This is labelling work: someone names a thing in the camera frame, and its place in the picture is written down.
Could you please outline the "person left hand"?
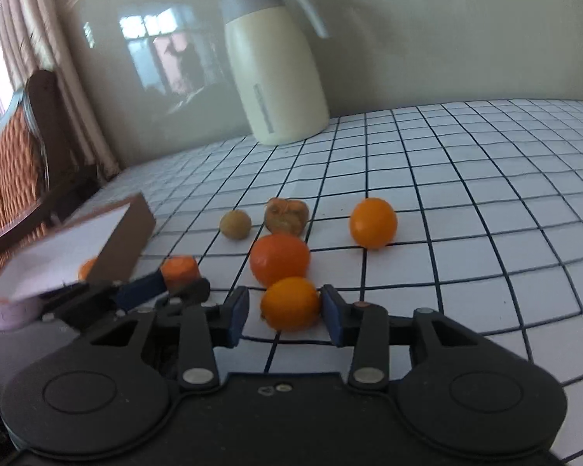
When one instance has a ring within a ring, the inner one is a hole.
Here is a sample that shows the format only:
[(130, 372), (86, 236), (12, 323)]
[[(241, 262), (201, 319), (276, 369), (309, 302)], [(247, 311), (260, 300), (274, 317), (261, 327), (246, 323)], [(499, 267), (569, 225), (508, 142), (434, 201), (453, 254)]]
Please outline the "person left hand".
[(21, 301), (0, 300), (0, 331), (14, 331), (36, 321), (43, 312), (44, 303), (39, 297)]

